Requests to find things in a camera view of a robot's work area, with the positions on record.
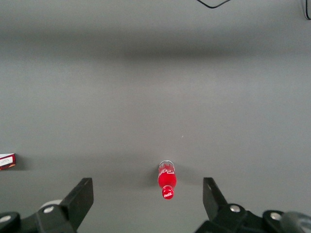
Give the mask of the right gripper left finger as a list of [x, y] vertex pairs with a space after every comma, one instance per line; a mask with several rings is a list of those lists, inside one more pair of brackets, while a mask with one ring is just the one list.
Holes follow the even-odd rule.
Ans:
[[63, 200], [47, 202], [38, 210], [38, 232], [76, 233], [93, 202], [93, 180], [83, 178]]

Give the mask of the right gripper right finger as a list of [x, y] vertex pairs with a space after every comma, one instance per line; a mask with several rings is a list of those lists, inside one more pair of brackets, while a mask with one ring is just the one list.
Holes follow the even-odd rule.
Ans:
[[213, 178], [203, 179], [203, 205], [208, 220], [198, 233], [238, 233], [244, 226], [247, 211], [226, 201]]

